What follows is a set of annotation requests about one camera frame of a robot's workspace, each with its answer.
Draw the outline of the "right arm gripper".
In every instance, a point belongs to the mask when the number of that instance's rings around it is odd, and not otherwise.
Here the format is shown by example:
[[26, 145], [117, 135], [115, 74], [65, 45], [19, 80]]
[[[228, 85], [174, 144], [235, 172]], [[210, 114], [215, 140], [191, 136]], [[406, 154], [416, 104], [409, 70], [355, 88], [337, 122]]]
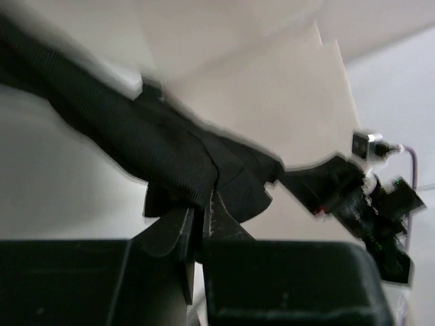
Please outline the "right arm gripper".
[[408, 215], [425, 204], [402, 177], [381, 184], [378, 176], [335, 155], [302, 170], [286, 170], [283, 184], [313, 216], [331, 215], [359, 238], [384, 281], [411, 283], [414, 264], [400, 237], [408, 233]]

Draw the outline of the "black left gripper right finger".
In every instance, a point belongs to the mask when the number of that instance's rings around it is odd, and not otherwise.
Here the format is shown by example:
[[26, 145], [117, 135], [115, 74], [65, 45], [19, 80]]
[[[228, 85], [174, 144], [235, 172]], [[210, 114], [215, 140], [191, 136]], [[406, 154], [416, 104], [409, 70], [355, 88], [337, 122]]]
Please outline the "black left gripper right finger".
[[220, 194], [213, 192], [203, 219], [203, 265], [210, 264], [212, 258], [218, 261], [242, 258], [242, 250], [254, 241], [228, 212]]

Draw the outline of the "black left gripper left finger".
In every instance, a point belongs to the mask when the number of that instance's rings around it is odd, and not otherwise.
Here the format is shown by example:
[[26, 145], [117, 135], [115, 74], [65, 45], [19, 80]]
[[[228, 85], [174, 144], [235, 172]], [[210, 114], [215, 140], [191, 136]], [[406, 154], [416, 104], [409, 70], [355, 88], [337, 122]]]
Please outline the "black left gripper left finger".
[[194, 296], [194, 209], [173, 209], [133, 238], [141, 250], [156, 259], [169, 258], [187, 304]]

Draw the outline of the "black skirt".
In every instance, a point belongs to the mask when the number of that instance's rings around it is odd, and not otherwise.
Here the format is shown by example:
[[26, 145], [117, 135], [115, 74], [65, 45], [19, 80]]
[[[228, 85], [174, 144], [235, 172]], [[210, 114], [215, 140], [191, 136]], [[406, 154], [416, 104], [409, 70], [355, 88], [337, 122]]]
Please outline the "black skirt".
[[203, 210], [213, 193], [240, 222], [266, 210], [264, 186], [284, 167], [254, 147], [196, 124], [148, 87], [136, 100], [106, 86], [1, 15], [1, 83], [47, 100], [72, 128], [149, 185], [145, 214]]

